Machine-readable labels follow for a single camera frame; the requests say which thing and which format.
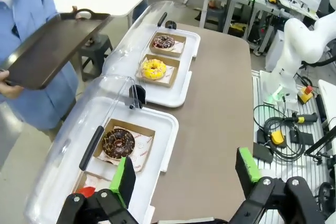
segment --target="brown table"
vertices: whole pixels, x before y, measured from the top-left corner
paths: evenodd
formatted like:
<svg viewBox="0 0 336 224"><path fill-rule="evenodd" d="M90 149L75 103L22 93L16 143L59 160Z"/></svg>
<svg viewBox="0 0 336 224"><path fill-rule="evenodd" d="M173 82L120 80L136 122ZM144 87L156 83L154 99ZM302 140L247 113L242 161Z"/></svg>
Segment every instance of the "brown table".
<svg viewBox="0 0 336 224"><path fill-rule="evenodd" d="M180 124L167 172L151 205L153 222L215 217L229 220L244 200L235 171L236 149L253 146L251 60L246 41L178 24L201 37L183 106L149 105Z"/></svg>

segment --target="paper donut box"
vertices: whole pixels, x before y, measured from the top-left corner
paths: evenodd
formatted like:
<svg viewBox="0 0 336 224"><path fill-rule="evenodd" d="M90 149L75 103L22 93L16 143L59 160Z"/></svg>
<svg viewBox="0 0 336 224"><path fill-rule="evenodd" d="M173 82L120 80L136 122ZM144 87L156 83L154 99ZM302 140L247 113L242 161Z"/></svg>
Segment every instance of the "paper donut box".
<svg viewBox="0 0 336 224"><path fill-rule="evenodd" d="M152 60L152 59L160 60L164 64L166 64L166 66L167 66L166 75L160 80L147 79L146 77L142 76L142 74L141 74L141 67L142 67L143 62L146 61L146 60ZM177 73L179 71L179 67L180 67L180 61L179 60L166 58L166 57L162 57L162 56L158 56L158 55L145 55L143 57L141 63L140 63L140 68L138 69L138 72L136 73L136 77L138 79L140 79L142 81L145 81L145 82L148 82L148 83L152 83L152 84L156 84L156 85L160 85L160 86L170 88L176 80L176 76L177 76Z"/></svg>
<svg viewBox="0 0 336 224"><path fill-rule="evenodd" d="M154 130L128 122L111 119L104 129L104 133L99 140L93 156L105 162L111 163L111 165L119 164L118 159L110 158L105 154L105 152L103 151L102 142L105 135L108 132L112 131L115 127L120 127L122 129L128 130L133 135L135 140L135 147L133 152L130 154L130 158L132 159L135 172L140 172L142 169L144 169L147 158L150 155L151 147L155 136Z"/></svg>
<svg viewBox="0 0 336 224"><path fill-rule="evenodd" d="M99 191L104 188L109 188L110 184L111 181L107 180L106 178L89 172L80 172L78 180L72 189L72 193L76 193L78 190L87 186L93 186L96 188L96 191Z"/></svg>
<svg viewBox="0 0 336 224"><path fill-rule="evenodd" d="M159 49L153 46L154 39L160 35L167 35L167 36L172 37L175 40L175 45L171 48L171 50L169 51L162 50L162 49ZM180 57L181 54L183 53L186 40L187 38L184 36L179 36L175 34L166 34L166 33L155 33L149 44L149 49L154 54L167 55L167 56L172 56L172 57Z"/></svg>

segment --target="perforated metal plate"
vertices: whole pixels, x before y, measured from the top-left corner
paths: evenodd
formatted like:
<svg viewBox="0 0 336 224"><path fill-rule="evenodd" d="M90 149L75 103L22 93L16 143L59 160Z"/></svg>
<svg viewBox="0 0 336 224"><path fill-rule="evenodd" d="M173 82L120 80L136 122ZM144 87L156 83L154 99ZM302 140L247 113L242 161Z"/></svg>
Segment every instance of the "perforated metal plate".
<svg viewBox="0 0 336 224"><path fill-rule="evenodd" d="M261 97L261 86L260 86L260 75L259 72L252 71L252 79L253 79L253 101L254 107L257 105L263 104L263 99ZM308 103L304 105L299 105L299 114L312 114L318 113L315 99L311 99ZM285 115L291 116L292 111L286 110ZM271 108L261 108L260 110L256 109L254 117L259 122L260 125L263 125L265 120L273 117L280 116L279 113L275 112ZM257 130L259 129L258 125L254 123L254 142L257 142ZM314 139L314 142L318 141L322 137L322 126L321 121L318 120L317 123L314 124L304 124L299 126L299 130L302 132L311 133ZM297 144L290 143L289 139L289 129L283 128L282 132L284 135L288 136L287 145L294 151L297 150ZM291 151L289 148L279 149L283 153L290 154ZM278 178L282 178L283 181L287 181L288 178L294 176L303 177L307 183L309 188L312 190L313 195L316 195L319 189L319 186L329 180L329 175L327 171L327 166L325 163L321 165L317 165L316 162L313 161L311 157L302 156L297 161L293 163L284 163L280 162L276 156L274 156L273 162L271 164L265 163L255 158L255 162L257 163L259 169L270 169L275 173ZM267 211L263 218L260 221L261 224L270 224L270 223L284 223L282 218L279 216L279 213L275 210Z"/></svg>

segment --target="brown tray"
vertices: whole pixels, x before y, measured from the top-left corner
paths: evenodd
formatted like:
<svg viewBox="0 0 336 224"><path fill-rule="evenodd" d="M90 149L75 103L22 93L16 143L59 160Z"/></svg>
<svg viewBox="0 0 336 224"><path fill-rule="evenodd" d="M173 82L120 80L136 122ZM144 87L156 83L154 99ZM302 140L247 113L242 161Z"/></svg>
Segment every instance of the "brown tray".
<svg viewBox="0 0 336 224"><path fill-rule="evenodd" d="M91 17L76 18L79 12ZM27 89L48 86L74 53L110 20L110 15L81 9L61 13L35 31L0 66L9 70L6 82Z"/></svg>

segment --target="stool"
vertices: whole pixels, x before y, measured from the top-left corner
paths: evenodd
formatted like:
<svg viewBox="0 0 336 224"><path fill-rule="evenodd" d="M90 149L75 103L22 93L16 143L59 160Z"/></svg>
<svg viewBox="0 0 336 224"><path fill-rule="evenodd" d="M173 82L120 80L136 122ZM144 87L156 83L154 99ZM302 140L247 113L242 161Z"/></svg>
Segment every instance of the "stool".
<svg viewBox="0 0 336 224"><path fill-rule="evenodd" d="M104 34L98 34L99 42L94 42L91 46L83 46L78 50L78 58L80 62L80 72L82 75L82 80L87 81L88 79L94 79L101 75L103 70L104 60L108 56L105 54L107 49L113 50L109 36ZM87 57L88 59L82 63L82 58ZM97 75L84 72L84 68L87 64L92 61L93 67L98 72Z"/></svg>
<svg viewBox="0 0 336 224"><path fill-rule="evenodd" d="M208 8L206 13L205 21L208 20L210 17L215 17L218 19L217 31L222 32L224 29L224 16L225 16L225 9L224 8Z"/></svg>

